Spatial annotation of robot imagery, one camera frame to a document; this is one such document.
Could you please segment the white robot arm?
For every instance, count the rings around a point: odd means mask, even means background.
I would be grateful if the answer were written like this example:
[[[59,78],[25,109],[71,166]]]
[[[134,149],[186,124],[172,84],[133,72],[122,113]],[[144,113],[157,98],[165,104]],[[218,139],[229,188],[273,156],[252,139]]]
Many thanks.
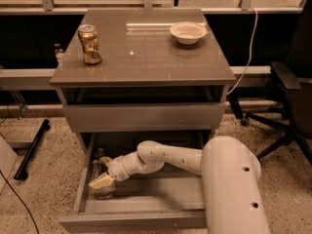
[[[248,147],[231,136],[210,139],[203,149],[141,142],[135,152],[99,161],[107,171],[89,183],[110,186],[171,164],[201,178],[209,234],[270,234],[258,188],[261,166]]]

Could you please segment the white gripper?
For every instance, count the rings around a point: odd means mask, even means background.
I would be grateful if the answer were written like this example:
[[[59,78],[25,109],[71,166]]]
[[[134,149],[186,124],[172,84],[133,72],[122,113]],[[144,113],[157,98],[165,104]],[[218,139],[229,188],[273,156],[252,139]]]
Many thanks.
[[[111,186],[116,181],[123,181],[130,177],[124,167],[124,157],[119,156],[115,159],[110,157],[100,157],[99,161],[108,167],[108,174],[104,173],[95,180],[89,183],[89,186],[93,189],[100,189],[103,187]]]

